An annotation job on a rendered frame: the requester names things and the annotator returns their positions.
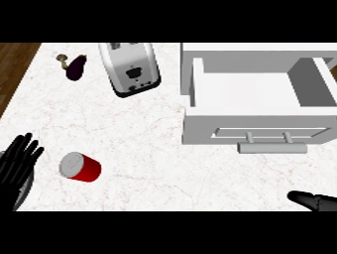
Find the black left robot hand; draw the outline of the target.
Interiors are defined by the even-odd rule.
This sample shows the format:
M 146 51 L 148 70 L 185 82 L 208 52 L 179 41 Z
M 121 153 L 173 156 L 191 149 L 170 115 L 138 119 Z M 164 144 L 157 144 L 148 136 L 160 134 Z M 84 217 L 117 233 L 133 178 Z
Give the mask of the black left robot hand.
M 0 212 L 14 210 L 21 187 L 45 152 L 39 141 L 31 138 L 31 133 L 19 135 L 0 158 Z

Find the red can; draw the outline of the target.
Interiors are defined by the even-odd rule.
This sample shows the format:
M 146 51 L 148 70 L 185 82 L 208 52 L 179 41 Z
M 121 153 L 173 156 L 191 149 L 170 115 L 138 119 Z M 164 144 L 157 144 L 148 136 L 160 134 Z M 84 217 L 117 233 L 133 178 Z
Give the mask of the red can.
M 67 179 L 90 183 L 101 175 L 101 163 L 80 152 L 70 152 L 61 160 L 59 173 Z

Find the white open drawer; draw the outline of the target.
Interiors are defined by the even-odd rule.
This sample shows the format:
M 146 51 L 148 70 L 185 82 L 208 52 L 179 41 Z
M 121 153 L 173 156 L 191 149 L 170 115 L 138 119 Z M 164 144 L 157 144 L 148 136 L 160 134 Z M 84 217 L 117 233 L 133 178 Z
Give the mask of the white open drawer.
M 183 143 L 259 142 L 324 144 L 337 139 L 337 82 L 322 58 L 301 59 L 287 72 L 208 73 L 192 61 L 191 102 Z

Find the dark purple eggplant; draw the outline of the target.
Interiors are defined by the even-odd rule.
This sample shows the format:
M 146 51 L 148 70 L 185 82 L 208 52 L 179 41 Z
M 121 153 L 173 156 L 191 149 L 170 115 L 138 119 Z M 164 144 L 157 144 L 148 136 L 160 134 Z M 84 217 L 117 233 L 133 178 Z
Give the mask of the dark purple eggplant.
M 80 55 L 71 62 L 67 68 L 67 78 L 73 81 L 77 81 L 84 74 L 84 63 L 86 55 Z

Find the brown mushroom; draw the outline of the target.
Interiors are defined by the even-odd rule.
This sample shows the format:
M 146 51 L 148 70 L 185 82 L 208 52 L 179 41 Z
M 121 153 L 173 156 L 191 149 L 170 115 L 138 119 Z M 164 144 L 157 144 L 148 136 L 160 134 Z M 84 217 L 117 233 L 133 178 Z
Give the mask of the brown mushroom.
M 68 60 L 68 56 L 64 55 L 64 54 L 59 54 L 56 56 L 56 60 L 61 62 L 62 64 L 62 69 L 67 69 L 68 68 L 68 64 L 67 64 L 67 60 Z

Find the silver toaster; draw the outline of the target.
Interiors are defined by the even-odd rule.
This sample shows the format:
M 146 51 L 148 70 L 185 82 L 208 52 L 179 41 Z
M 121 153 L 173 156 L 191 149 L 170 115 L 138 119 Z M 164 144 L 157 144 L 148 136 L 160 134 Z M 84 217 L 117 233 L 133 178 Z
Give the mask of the silver toaster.
M 149 43 L 99 43 L 101 60 L 114 93 L 126 98 L 161 83 L 161 75 Z

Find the white cabinet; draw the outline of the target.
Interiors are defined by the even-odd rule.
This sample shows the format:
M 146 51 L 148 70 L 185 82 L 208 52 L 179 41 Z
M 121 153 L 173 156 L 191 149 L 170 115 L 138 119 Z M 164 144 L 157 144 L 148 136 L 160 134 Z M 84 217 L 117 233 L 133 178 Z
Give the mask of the white cabinet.
M 189 94 L 192 61 L 206 72 L 288 72 L 300 58 L 322 58 L 337 65 L 337 43 L 182 43 L 180 94 Z

